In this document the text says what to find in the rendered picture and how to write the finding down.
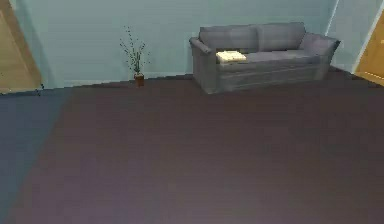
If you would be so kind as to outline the cream folded cushion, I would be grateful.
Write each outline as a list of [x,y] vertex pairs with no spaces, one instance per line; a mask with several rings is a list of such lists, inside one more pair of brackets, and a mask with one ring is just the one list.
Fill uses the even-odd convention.
[[246,56],[238,51],[217,52],[216,57],[221,63],[240,62],[246,60]]

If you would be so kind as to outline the light wooden room door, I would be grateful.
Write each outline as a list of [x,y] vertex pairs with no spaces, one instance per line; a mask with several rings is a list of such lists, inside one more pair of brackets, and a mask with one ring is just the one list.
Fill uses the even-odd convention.
[[38,91],[42,77],[9,0],[0,0],[0,94]]

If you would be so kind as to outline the orange wooden room door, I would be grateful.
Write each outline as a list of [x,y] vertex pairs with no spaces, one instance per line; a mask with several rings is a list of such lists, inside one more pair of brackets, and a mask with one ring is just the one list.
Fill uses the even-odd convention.
[[384,9],[374,26],[355,74],[384,87]]

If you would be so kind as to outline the grey two-seat sofa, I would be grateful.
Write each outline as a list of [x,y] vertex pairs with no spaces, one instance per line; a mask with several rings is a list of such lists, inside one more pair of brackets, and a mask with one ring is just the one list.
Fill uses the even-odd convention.
[[[208,94],[322,80],[340,44],[302,22],[202,27],[189,42],[193,78]],[[246,60],[221,63],[221,51],[238,51]]]

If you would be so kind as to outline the green house plant brown pot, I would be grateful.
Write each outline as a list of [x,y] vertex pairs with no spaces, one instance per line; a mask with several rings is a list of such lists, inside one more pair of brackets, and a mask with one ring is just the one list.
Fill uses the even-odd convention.
[[145,57],[150,55],[146,51],[146,43],[138,37],[134,37],[130,26],[124,27],[124,32],[128,36],[128,42],[124,38],[120,38],[119,46],[123,53],[127,56],[125,62],[128,69],[133,72],[133,78],[137,87],[143,87],[145,84],[145,75],[142,73],[143,66],[150,64]]

